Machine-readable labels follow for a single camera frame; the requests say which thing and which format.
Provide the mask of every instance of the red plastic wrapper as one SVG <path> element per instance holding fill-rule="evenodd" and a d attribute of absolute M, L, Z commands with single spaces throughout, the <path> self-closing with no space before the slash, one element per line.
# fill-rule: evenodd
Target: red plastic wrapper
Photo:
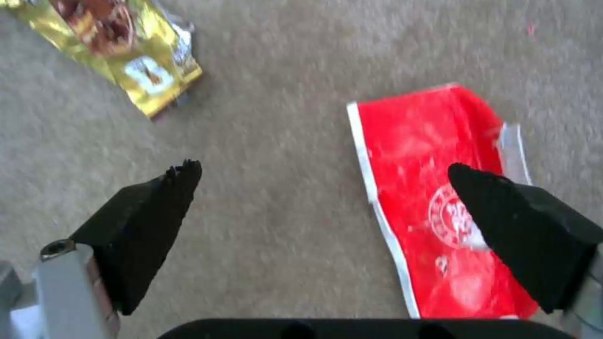
<path fill-rule="evenodd" d="M 455 84 L 351 103 L 348 115 L 410 316 L 533 315 L 537 304 L 487 247 L 447 176 L 455 162 L 503 174 L 497 145 L 504 122 Z"/>

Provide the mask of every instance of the candy wrapper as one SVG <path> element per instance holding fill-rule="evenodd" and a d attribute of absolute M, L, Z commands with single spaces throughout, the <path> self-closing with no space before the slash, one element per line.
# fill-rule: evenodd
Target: candy wrapper
<path fill-rule="evenodd" d="M 0 0 L 0 7 L 120 86 L 149 118 L 201 75 L 192 25 L 153 0 Z"/>
<path fill-rule="evenodd" d="M 462 162 L 529 181 L 519 129 L 455 84 L 352 103 L 348 115 L 410 316 L 530 317 L 537 304 L 487 247 L 447 176 Z"/>

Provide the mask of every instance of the gold wrapper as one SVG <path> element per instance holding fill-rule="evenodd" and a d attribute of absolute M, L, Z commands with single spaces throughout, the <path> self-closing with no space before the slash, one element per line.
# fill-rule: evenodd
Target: gold wrapper
<path fill-rule="evenodd" d="M 123 88 L 149 118 L 201 75 L 190 30 L 152 0 L 36 0 L 10 10 L 61 52 Z"/>
<path fill-rule="evenodd" d="M 21 3 L 22 0 L 0 0 L 0 7 L 17 7 Z"/>

